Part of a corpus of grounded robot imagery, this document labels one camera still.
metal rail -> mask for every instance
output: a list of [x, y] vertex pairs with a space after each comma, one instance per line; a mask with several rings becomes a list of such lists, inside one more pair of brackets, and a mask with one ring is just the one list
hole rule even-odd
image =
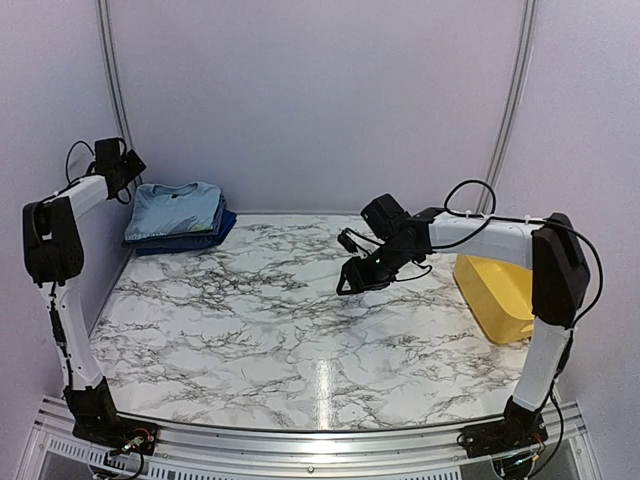
[[[582, 438], [586, 430], [578, 406], [574, 402], [564, 404], [562, 412], [565, 438]], [[544, 410], [543, 416], [552, 444], [559, 434], [559, 418], [552, 406]], [[322, 433], [222, 428], [153, 419], [160, 427], [158, 444], [153, 457], [146, 458], [145, 474], [140, 478], [256, 480], [313, 476], [427, 480], [438, 474], [443, 479], [456, 480], [456, 472], [462, 478], [460, 467], [489, 460], [467, 458], [457, 444], [460, 429], [495, 418], [401, 430]], [[34, 462], [41, 463], [42, 452], [47, 451], [102, 465], [107, 448], [74, 438], [72, 429], [73, 417], [66, 404], [45, 398], [18, 479], [36, 478], [25, 475], [33, 472]]]

marble tabletop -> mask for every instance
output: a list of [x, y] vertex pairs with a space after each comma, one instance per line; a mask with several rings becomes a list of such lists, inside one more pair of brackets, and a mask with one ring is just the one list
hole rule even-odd
[[368, 232], [350, 216], [244, 215], [217, 249], [132, 257], [91, 336], [118, 409], [298, 430], [500, 413], [528, 343], [485, 338], [452, 255], [337, 296], [345, 227]]

yellow plastic bin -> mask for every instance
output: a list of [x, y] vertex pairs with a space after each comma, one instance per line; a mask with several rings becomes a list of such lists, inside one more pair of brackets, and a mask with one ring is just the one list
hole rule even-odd
[[531, 271], [518, 265], [458, 255], [453, 276], [480, 328], [498, 344], [531, 336]]

folded shirt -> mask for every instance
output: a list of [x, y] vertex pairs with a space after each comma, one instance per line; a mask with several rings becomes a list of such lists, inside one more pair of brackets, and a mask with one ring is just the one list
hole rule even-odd
[[136, 190], [124, 243], [185, 235], [215, 235], [225, 206], [220, 188], [204, 182], [181, 187], [140, 185]]
[[160, 253], [180, 253], [220, 246], [235, 225], [236, 218], [237, 215], [235, 213], [224, 210], [220, 228], [215, 235], [150, 239], [136, 244], [136, 253], [140, 256], [156, 255]]

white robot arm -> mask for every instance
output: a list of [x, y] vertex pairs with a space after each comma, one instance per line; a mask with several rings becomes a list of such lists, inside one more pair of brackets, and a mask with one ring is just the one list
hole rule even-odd
[[[546, 440], [540, 412], [568, 360], [576, 312], [590, 279], [569, 219], [555, 213], [520, 221], [434, 207], [411, 216], [389, 194], [373, 200], [362, 217], [382, 243], [368, 256], [352, 257], [343, 265], [339, 295], [385, 288], [403, 265], [421, 263], [435, 252], [491, 258], [533, 271], [533, 338], [504, 420], [463, 429], [461, 445], [477, 457]], [[355, 253], [352, 234], [361, 236], [347, 229], [338, 240]]]
[[157, 425], [118, 415], [107, 381], [91, 352], [80, 302], [84, 252], [77, 220], [121, 190], [144, 169], [119, 138], [95, 142], [94, 174], [71, 182], [23, 209], [24, 260], [44, 298], [64, 373], [64, 395], [78, 438], [140, 454], [153, 453]]

